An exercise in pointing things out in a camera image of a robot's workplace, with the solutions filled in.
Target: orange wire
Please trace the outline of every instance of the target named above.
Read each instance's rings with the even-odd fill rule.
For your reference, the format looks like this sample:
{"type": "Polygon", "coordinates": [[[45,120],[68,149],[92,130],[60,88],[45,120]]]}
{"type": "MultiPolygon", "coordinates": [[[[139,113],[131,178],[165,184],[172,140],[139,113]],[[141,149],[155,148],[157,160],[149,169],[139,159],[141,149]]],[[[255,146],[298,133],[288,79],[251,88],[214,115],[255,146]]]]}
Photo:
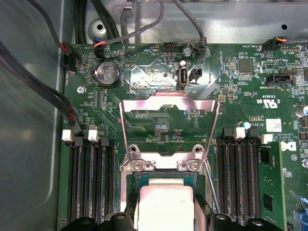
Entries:
{"type": "Polygon", "coordinates": [[[96,43],[96,44],[94,45],[94,47],[101,46],[101,45],[105,45],[105,44],[106,44],[106,42],[99,42],[99,43],[96,43]]]}
{"type": "Polygon", "coordinates": [[[282,39],[282,38],[278,38],[278,37],[276,37],[275,39],[276,39],[277,41],[280,41],[280,42],[287,42],[286,39],[282,39]]]}

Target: white dimm latch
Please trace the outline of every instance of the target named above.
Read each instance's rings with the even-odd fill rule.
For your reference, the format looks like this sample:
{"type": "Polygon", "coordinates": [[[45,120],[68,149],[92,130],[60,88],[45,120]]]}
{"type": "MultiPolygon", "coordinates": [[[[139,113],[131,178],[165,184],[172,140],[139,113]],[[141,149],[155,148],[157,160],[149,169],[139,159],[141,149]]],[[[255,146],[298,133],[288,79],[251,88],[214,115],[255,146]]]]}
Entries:
{"type": "Polygon", "coordinates": [[[62,140],[65,142],[73,142],[74,136],[72,130],[64,129],[62,132],[62,140]]]}
{"type": "Polygon", "coordinates": [[[98,130],[89,130],[88,140],[92,142],[98,142],[100,137],[98,136],[98,130]]]}
{"type": "Polygon", "coordinates": [[[246,137],[245,128],[243,128],[243,127],[235,128],[233,137],[235,139],[243,139],[243,138],[245,138],[246,137]]]}

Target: metal plate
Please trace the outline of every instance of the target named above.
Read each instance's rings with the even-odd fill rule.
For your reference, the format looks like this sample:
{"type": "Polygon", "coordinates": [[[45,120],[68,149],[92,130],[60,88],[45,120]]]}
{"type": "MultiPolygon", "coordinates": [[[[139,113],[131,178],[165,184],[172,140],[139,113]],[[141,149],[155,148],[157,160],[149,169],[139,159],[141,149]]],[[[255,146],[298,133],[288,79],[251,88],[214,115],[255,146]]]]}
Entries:
{"type": "MultiPolygon", "coordinates": [[[[128,31],[132,32],[153,22],[159,14],[155,0],[138,0],[134,6],[134,17],[128,19],[128,31]]],[[[208,43],[263,43],[274,36],[289,39],[308,38],[307,1],[302,2],[188,2],[185,7],[197,18],[208,43]]],[[[102,1],[118,25],[120,31],[121,4],[123,0],[102,1]]],[[[93,5],[88,4],[87,28],[98,19],[93,5]]],[[[153,29],[131,38],[131,43],[158,43],[164,41],[198,40],[191,22],[170,2],[165,2],[162,21],[153,29]]]]}

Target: black cable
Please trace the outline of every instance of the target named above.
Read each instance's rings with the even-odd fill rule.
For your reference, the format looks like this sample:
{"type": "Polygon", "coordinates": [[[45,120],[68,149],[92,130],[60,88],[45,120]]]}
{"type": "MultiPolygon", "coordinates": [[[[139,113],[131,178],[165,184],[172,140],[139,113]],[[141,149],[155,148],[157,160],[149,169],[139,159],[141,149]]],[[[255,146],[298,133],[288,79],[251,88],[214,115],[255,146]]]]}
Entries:
{"type": "Polygon", "coordinates": [[[52,24],[52,21],[49,17],[49,15],[47,14],[47,12],[44,10],[44,8],[39,4],[37,3],[35,0],[26,0],[27,2],[29,2],[33,7],[35,7],[41,14],[42,16],[44,17],[46,23],[47,23],[47,26],[50,30],[50,33],[53,37],[53,40],[54,42],[58,45],[58,47],[61,47],[61,42],[57,36],[57,33],[53,27],[53,24],[52,24]]]}
{"type": "Polygon", "coordinates": [[[80,4],[80,0],[76,0],[75,3],[75,44],[79,44],[79,40],[78,40],[78,14],[79,14],[79,4],[80,4]]]}
{"type": "Polygon", "coordinates": [[[56,89],[53,89],[25,69],[10,51],[0,41],[0,64],[3,65],[13,76],[25,83],[33,91],[55,106],[70,124],[74,134],[81,132],[75,112],[69,100],[56,89]]]}
{"type": "Polygon", "coordinates": [[[193,26],[196,28],[198,35],[200,37],[201,45],[205,45],[204,33],[197,19],[185,8],[185,6],[179,0],[173,0],[173,2],[186,15],[186,17],[191,21],[193,26]]]}
{"type": "Polygon", "coordinates": [[[78,14],[77,14],[77,37],[78,44],[87,44],[86,38],[86,12],[88,0],[78,0],[78,14]]]}
{"type": "Polygon", "coordinates": [[[111,17],[107,9],[104,7],[102,2],[100,0],[92,0],[92,3],[106,28],[108,39],[115,39],[120,37],[119,31],[116,27],[116,23],[114,22],[113,18],[111,17]]]}

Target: white sticker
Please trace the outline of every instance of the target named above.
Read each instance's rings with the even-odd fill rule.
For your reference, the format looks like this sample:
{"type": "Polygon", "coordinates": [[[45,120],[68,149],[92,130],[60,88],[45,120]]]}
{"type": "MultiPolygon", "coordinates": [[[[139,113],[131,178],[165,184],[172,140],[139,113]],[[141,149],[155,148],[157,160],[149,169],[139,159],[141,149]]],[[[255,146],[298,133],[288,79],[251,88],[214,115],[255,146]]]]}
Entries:
{"type": "Polygon", "coordinates": [[[281,119],[266,119],[267,132],[282,132],[281,119]]]}

